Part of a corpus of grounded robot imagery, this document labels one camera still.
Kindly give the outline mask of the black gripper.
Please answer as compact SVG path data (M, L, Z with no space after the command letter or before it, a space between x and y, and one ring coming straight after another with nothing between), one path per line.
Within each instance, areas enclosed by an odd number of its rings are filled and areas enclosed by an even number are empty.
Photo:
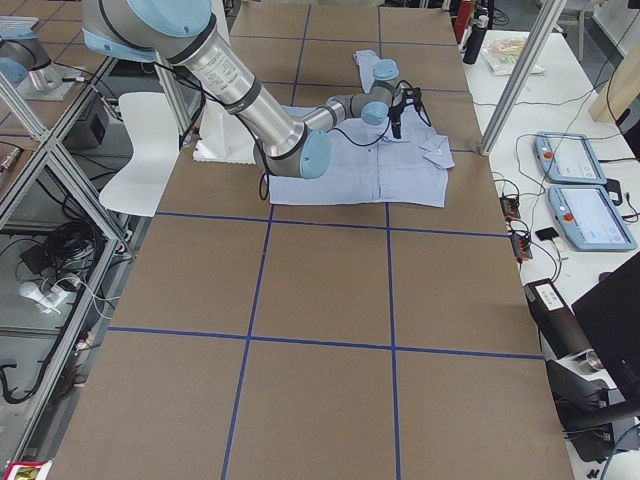
M404 111L405 102L402 98L395 99L389 107L389 119L391 131L394 139L401 138L401 115Z

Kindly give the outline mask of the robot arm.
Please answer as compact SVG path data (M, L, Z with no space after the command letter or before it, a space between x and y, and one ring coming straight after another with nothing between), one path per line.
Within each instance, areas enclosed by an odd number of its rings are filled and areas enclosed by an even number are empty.
M12 85L29 78L40 92L48 92L61 84L61 77L36 33L24 27L1 34L1 73Z
M256 163L270 175L321 177L331 159L330 129L352 118L379 125L400 100L397 65L381 60L368 92L335 96L303 117L289 115L218 33L208 1L85 1L82 13L91 50L146 63L162 57L189 70L206 95L252 132Z

